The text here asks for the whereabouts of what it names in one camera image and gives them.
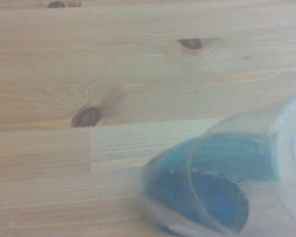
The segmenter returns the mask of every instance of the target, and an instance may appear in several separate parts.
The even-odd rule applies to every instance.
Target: clear plastic cup
[[[141,206],[187,237],[296,237],[296,97],[228,118],[148,162]]]

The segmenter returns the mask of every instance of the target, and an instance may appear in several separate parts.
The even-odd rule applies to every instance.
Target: blue liquid
[[[221,233],[217,225],[206,218],[199,202],[195,202],[186,178],[188,157],[191,157],[190,178],[195,193],[207,213],[222,226],[240,232],[248,219],[249,202],[238,183],[267,181],[276,176],[268,142],[261,137],[239,134],[191,139],[166,153],[158,169],[151,170],[143,188],[146,197]],[[176,234],[162,223],[156,224],[163,231]]]

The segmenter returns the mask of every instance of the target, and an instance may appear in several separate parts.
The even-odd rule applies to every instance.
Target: wood plank
[[[70,128],[85,106],[100,109],[97,125],[132,124],[226,117],[296,94],[296,72],[179,80],[1,88],[0,132]]]
[[[16,179],[0,180],[0,236],[36,236],[38,233],[42,237],[112,236],[114,233],[165,236],[140,210],[137,195],[141,167],[162,149],[201,135],[219,120],[1,133],[0,143],[5,140],[15,144],[4,151],[10,155],[12,151],[23,153],[26,147],[29,153],[44,154],[49,143],[53,143],[49,145],[51,151],[51,148],[69,151],[68,146],[85,149],[77,132],[84,136],[89,131],[92,170],[73,173],[72,169],[79,167],[73,163],[72,167],[65,168],[67,172],[64,169],[58,176],[49,176],[46,170],[46,175],[41,177],[18,180],[15,176]],[[61,134],[66,134],[65,145]],[[113,157],[117,146],[124,148],[118,149],[120,155]],[[45,165],[53,163],[49,159],[45,161]]]
[[[87,129],[0,133],[0,181],[88,172]]]
[[[295,72],[296,34],[283,34],[266,34],[260,39],[255,35],[204,39],[205,48],[198,52],[187,52],[176,41],[58,49],[0,48],[0,88],[149,84],[156,80],[165,86],[189,88],[191,83],[206,84],[218,77],[228,83],[235,81],[233,76]]]
[[[126,4],[13,12],[0,11],[1,48],[296,34],[296,1]]]

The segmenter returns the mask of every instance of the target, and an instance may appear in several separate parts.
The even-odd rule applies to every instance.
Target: wooden surface
[[[296,0],[1,9],[0,236],[166,236],[137,202],[143,164],[295,94]],[[72,128],[88,107],[97,125]]]

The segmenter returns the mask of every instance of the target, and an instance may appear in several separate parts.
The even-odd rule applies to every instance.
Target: wooden table
[[[2,9],[0,237],[167,236],[140,211],[143,164],[295,94],[296,0]]]

